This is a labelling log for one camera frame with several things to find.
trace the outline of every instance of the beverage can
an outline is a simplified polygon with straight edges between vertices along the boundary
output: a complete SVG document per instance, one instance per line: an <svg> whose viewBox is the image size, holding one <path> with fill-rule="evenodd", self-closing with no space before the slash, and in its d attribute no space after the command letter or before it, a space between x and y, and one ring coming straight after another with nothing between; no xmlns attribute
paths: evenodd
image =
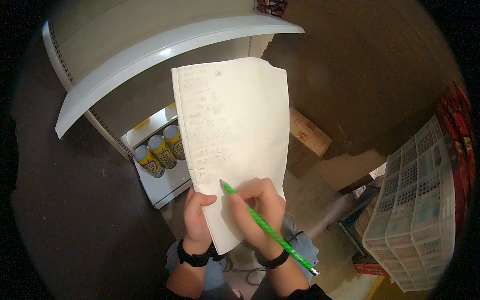
<svg viewBox="0 0 480 300"><path fill-rule="evenodd" d="M165 142L170 146L179 160L185 159L185 152L183 151L183 144L181 141L180 130L177 125L169 125L163 130L163 137Z"/></svg>
<svg viewBox="0 0 480 300"><path fill-rule="evenodd" d="M155 178L160 178L165 173L165 169L147 146L141 145L135 149L133 158Z"/></svg>
<svg viewBox="0 0 480 300"><path fill-rule="evenodd" d="M177 158L161 135L152 136L148 140L148 148L165 168L173 169L177 165Z"/></svg>

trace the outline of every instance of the can label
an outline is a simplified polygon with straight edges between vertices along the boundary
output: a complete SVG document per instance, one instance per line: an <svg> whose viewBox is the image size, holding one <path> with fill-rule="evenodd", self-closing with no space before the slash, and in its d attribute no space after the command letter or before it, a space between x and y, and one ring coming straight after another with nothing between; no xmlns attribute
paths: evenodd
<svg viewBox="0 0 480 300"><path fill-rule="evenodd" d="M163 143L159 148L152 150L152 153L157 157L158 161L167 169L173 169L173 167L177 165L177 159L175 157L175 154L173 154L172 149L170 149L165 140L163 140Z"/></svg>
<svg viewBox="0 0 480 300"><path fill-rule="evenodd" d="M147 152L147 157L137 162L155 178L160 178L165 173L165 169L162 167L150 149Z"/></svg>
<svg viewBox="0 0 480 300"><path fill-rule="evenodd" d="M185 159L185 152L183 151L183 144L181 142L180 131L175 135L173 139L165 139L165 142L170 146L175 154L175 157L179 160Z"/></svg>

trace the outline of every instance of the pencil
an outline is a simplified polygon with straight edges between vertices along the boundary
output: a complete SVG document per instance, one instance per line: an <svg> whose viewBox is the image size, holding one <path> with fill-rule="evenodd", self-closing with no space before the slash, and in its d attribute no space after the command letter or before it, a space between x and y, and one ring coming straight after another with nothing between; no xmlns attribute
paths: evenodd
<svg viewBox="0 0 480 300"><path fill-rule="evenodd" d="M220 184L223 188L229 193L230 195L236 194L235 190L226 183L225 181L220 179ZM317 269L315 269L309 262L307 262L300 254L298 254L286 241L283 240L278 234L276 234L273 229L249 206L247 205L250 214L252 215L253 219L257 224L268 233L280 246L283 247L293 258L297 260L301 265L305 267L305 269L309 270L314 276L319 275Z"/></svg>

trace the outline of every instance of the white plastic crate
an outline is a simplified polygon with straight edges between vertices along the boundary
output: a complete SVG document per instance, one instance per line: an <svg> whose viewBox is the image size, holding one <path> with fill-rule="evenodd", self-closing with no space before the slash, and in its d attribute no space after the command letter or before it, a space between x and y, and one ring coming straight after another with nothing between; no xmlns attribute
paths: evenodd
<svg viewBox="0 0 480 300"><path fill-rule="evenodd" d="M433 288L454 243L452 169L434 116L388 157L363 246L405 292Z"/></svg>

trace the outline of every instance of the notebook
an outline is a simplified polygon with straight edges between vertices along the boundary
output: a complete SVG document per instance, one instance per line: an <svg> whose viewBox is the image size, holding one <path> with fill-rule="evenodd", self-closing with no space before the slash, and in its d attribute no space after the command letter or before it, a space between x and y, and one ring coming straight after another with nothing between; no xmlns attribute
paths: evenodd
<svg viewBox="0 0 480 300"><path fill-rule="evenodd" d="M203 208L218 254L240 243L219 180L234 189L258 177L282 188L287 164L287 72L258 58L172 69L180 133L195 191L216 195Z"/></svg>

